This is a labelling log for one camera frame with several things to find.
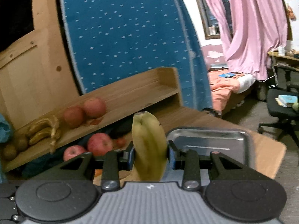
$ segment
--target stainless steel tray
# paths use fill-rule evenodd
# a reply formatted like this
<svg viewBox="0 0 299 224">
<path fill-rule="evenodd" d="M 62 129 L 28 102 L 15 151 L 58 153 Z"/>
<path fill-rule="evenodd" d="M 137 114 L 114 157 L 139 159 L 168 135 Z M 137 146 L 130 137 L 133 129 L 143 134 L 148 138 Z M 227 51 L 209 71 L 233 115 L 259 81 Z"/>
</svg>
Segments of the stainless steel tray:
<svg viewBox="0 0 299 224">
<path fill-rule="evenodd" d="M 254 147 L 251 137 L 238 129 L 217 129 L 203 127 L 179 127 L 169 131 L 167 140 L 172 140 L 179 149 L 192 149 L 200 155 L 219 151 L 227 156 L 255 168 Z M 183 170 L 172 170 L 166 166 L 162 182 L 177 181 L 181 185 Z M 201 170 L 202 185 L 209 184 L 207 170 Z"/>
</svg>

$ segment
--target pink curtain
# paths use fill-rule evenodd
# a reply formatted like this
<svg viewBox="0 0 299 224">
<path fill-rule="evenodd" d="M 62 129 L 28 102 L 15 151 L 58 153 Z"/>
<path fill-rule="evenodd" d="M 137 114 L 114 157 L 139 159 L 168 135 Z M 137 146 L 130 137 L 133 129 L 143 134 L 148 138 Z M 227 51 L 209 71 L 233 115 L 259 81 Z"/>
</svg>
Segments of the pink curtain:
<svg viewBox="0 0 299 224">
<path fill-rule="evenodd" d="M 219 27 L 228 29 L 221 0 L 206 0 Z M 282 0 L 230 0 L 234 36 L 221 34 L 225 59 L 230 71 L 247 72 L 258 80 L 267 78 L 267 52 L 285 46 L 287 20 Z"/>
</svg>

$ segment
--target chair base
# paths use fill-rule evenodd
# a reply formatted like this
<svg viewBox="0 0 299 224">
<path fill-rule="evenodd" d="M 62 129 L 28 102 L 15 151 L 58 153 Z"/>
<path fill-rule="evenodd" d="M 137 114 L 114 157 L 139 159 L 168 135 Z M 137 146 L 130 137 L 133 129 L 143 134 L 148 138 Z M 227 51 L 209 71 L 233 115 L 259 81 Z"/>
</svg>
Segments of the chair base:
<svg viewBox="0 0 299 224">
<path fill-rule="evenodd" d="M 294 126 L 291 124 L 291 120 L 279 119 L 278 122 L 276 122 L 276 123 L 260 123 L 259 128 L 258 128 L 258 133 L 260 133 L 260 134 L 263 133 L 263 128 L 262 128 L 263 126 L 281 129 L 282 132 L 278 136 L 278 140 L 280 140 L 285 135 L 290 135 L 292 137 L 292 139 L 294 140 L 294 142 L 296 143 L 297 147 L 299 148 L 299 139 L 295 134 L 295 130 L 298 130 L 298 129 L 297 129 L 297 126 Z"/>
</svg>

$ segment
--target orange blanket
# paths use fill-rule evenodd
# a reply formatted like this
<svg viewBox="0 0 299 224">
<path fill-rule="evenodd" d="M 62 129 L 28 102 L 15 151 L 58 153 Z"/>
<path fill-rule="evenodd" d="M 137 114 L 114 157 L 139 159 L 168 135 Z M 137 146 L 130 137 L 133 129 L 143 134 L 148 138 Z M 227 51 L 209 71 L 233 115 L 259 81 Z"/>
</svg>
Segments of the orange blanket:
<svg viewBox="0 0 299 224">
<path fill-rule="evenodd" d="M 238 92 L 240 83 L 237 78 L 244 76 L 243 73 L 237 74 L 232 78 L 222 78 L 219 75 L 228 73 L 228 70 L 209 71 L 209 81 L 212 95 L 213 109 L 219 112 L 225 108 L 231 96 L 231 92 Z"/>
</svg>

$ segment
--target white cable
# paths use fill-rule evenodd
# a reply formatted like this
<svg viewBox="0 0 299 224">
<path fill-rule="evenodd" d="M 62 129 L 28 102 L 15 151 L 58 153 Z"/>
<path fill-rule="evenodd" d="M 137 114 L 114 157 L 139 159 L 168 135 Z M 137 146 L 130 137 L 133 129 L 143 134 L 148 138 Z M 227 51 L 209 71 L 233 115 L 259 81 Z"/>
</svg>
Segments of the white cable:
<svg viewBox="0 0 299 224">
<path fill-rule="evenodd" d="M 268 78 L 267 78 L 266 80 L 264 80 L 264 81 L 257 80 L 257 81 L 259 81 L 259 82 L 265 82 L 265 81 L 267 81 L 268 79 L 275 77 L 275 83 L 276 83 L 276 84 L 275 84 L 275 85 L 271 85 L 271 86 L 269 86 L 269 88 L 273 88 L 273 87 L 276 87 L 276 86 L 278 85 L 277 74 L 276 74 L 276 72 L 275 72 L 275 68 L 274 68 L 274 64 L 276 63 L 276 59 L 275 59 L 275 57 L 274 57 L 274 49 L 271 49 L 271 52 L 272 52 L 272 54 L 271 54 L 271 56 L 272 56 L 272 70 L 273 70 L 274 75 L 271 76 L 271 77 L 268 77 Z"/>
</svg>

